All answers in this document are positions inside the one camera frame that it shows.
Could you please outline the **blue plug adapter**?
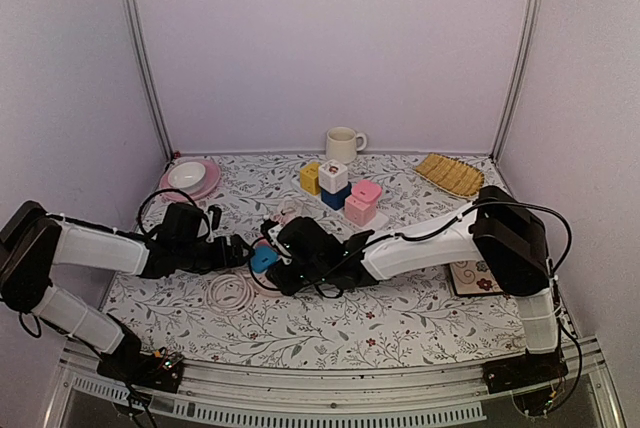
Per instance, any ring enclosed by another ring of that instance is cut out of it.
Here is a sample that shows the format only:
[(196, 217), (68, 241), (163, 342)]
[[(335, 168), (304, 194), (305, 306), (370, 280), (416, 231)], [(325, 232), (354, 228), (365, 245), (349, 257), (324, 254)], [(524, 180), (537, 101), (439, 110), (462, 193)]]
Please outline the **blue plug adapter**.
[(279, 255), (276, 251), (267, 245), (259, 245), (254, 248), (254, 254), (250, 258), (249, 266), (254, 273), (261, 274), (278, 261)]

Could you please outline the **round pink socket with cord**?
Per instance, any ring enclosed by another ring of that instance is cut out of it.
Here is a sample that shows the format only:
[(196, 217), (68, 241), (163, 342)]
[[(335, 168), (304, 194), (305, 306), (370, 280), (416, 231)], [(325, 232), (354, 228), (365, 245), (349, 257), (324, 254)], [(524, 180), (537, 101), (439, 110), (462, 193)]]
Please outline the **round pink socket with cord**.
[(227, 273), (208, 282), (204, 303), (211, 311), (220, 314), (240, 313), (250, 307), (258, 297), (275, 298), (280, 292), (267, 286), (262, 280), (249, 274)]

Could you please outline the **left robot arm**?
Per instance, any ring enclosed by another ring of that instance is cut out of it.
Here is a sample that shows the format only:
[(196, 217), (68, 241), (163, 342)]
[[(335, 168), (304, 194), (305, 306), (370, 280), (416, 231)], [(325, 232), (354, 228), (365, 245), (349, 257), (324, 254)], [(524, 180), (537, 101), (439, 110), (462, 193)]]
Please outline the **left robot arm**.
[(148, 374), (148, 360), (128, 343), (139, 339), (114, 318), (57, 287), (51, 270), (82, 266), (160, 279), (177, 271), (196, 275), (244, 265), (253, 252), (240, 236), (213, 237), (212, 222), (189, 203), (172, 203), (163, 220), (136, 233), (46, 212), (24, 203), (1, 231), (1, 300), (19, 314), (32, 314), (67, 336), (110, 355), (111, 367), (128, 382)]

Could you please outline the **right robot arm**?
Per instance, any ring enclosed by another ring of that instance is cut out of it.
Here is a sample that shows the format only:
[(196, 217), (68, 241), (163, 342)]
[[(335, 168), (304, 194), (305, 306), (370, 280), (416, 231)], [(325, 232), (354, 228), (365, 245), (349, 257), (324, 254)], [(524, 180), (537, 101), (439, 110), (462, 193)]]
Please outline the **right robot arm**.
[(285, 258), (266, 277), (292, 296), (310, 286), (346, 291), (436, 265), (480, 261), (516, 301), (528, 352), (518, 360), (517, 375), (537, 384), (554, 370), (561, 336), (554, 285), (562, 262), (551, 258), (542, 213), (566, 220), (491, 185), (447, 215), (399, 229), (360, 231), (344, 241), (314, 219), (296, 217), (274, 235)]

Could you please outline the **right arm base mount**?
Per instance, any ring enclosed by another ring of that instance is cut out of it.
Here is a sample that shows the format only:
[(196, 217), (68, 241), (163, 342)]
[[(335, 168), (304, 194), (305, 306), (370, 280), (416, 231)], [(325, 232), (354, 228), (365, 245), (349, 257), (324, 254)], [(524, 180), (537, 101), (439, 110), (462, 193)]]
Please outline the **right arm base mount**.
[(482, 364), (482, 378), (490, 394), (559, 380), (568, 374), (560, 348), (546, 354), (522, 355)]

